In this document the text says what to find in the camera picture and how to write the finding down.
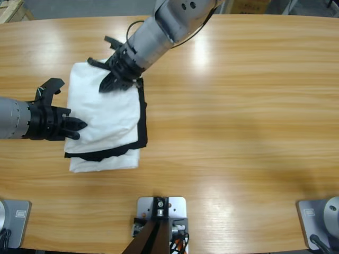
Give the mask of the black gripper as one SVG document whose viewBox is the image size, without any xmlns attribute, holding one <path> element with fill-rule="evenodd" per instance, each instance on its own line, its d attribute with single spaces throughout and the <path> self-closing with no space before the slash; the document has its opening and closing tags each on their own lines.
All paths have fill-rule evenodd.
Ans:
<svg viewBox="0 0 339 254">
<path fill-rule="evenodd" d="M 109 72 L 100 83 L 100 93 L 114 90 L 127 91 L 133 86 L 133 80 L 139 78 L 145 69 L 139 67 L 129 57 L 127 48 L 122 43 L 111 43 L 110 48 L 114 50 L 114 54 L 105 62 L 89 57 L 87 63 Z"/>
<path fill-rule="evenodd" d="M 82 130 L 87 124 L 76 118 L 68 117 L 71 110 L 40 102 L 28 103 L 31 117 L 24 139 L 62 141 L 65 138 L 78 140 L 80 134 L 73 130 Z"/>
</svg>

